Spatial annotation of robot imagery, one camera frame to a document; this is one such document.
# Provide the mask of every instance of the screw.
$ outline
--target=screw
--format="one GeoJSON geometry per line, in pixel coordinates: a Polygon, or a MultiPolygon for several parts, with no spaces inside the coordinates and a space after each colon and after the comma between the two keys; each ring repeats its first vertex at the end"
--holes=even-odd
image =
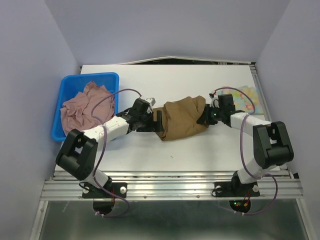
{"type": "Polygon", "coordinates": [[[253,188],[252,188],[252,190],[253,190],[255,193],[259,192],[259,187],[258,187],[258,185],[254,185],[253,188]]]}
{"type": "Polygon", "coordinates": [[[120,187],[120,193],[125,194],[126,192],[127,189],[124,186],[120,187]]]}

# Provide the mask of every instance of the blue plastic basket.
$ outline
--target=blue plastic basket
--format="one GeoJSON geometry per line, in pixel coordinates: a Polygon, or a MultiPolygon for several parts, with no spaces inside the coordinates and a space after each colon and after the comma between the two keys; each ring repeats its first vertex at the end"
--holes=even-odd
{"type": "MultiPolygon", "coordinates": [[[[55,116],[51,130],[52,138],[57,142],[63,142],[66,135],[62,129],[60,109],[65,101],[74,98],[78,92],[83,92],[85,86],[94,81],[98,86],[104,85],[109,92],[114,93],[119,90],[119,75],[115,72],[103,72],[92,74],[79,74],[66,76],[61,81],[59,97],[56,104],[55,116]]],[[[118,94],[114,96],[114,112],[118,113],[118,94]]]]}

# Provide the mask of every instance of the crumpled cloth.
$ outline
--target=crumpled cloth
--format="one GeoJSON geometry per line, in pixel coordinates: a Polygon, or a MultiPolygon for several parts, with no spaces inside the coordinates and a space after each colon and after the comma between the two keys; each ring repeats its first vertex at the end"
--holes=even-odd
{"type": "MultiPolygon", "coordinates": [[[[247,85],[237,87],[237,89],[241,90],[245,94],[247,94],[251,100],[254,103],[255,106],[255,114],[256,115],[263,115],[264,109],[260,104],[259,96],[257,89],[255,87],[248,87],[247,85]]],[[[235,110],[242,110],[248,113],[251,113],[253,111],[253,107],[251,102],[247,99],[246,96],[244,96],[241,92],[233,90],[233,89],[222,89],[216,92],[217,95],[221,94],[232,94],[233,96],[233,102],[235,105],[235,110]]]]}
{"type": "Polygon", "coordinates": [[[205,131],[208,126],[197,124],[206,105],[202,96],[190,96],[175,102],[166,102],[163,107],[154,108],[155,119],[157,111],[162,113],[163,132],[156,132],[162,141],[171,141],[191,137],[205,131]]]}
{"type": "MultiPolygon", "coordinates": [[[[97,86],[95,82],[89,82],[83,92],[78,94],[62,104],[60,109],[61,123],[65,135],[73,129],[79,131],[94,128],[100,125],[100,122],[91,117],[91,110],[102,99],[110,96],[106,87],[97,86]]],[[[107,122],[115,115],[115,98],[111,96],[97,106],[93,115],[107,122]]]]}

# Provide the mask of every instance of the pink cloth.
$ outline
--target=pink cloth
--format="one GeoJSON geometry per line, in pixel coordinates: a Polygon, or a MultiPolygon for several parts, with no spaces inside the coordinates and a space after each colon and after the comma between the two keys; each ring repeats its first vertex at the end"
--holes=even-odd
{"type": "MultiPolygon", "coordinates": [[[[100,123],[91,117],[91,110],[102,99],[111,93],[105,86],[97,86],[95,82],[89,82],[83,92],[62,104],[61,123],[65,135],[72,129],[79,131],[92,129],[100,123]]],[[[93,115],[107,122],[115,115],[115,98],[111,96],[97,106],[93,115]]]]}

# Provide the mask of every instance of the white table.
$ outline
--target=white table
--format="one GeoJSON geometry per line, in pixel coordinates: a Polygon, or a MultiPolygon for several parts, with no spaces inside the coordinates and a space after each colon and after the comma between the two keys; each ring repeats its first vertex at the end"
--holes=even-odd
{"type": "MultiPolygon", "coordinates": [[[[82,74],[115,72],[119,89],[133,88],[145,97],[154,97],[155,107],[167,101],[209,93],[222,86],[255,86],[248,65],[84,65],[82,74]]],[[[122,92],[119,111],[131,107],[138,95],[122,92]]],[[[240,160],[240,132],[219,123],[186,139],[162,142],[155,133],[132,132],[107,145],[99,169],[106,172],[236,171],[240,160]]],[[[244,135],[244,157],[253,157],[252,138],[244,135]]],[[[56,166],[56,171],[63,171],[56,166]]]]}

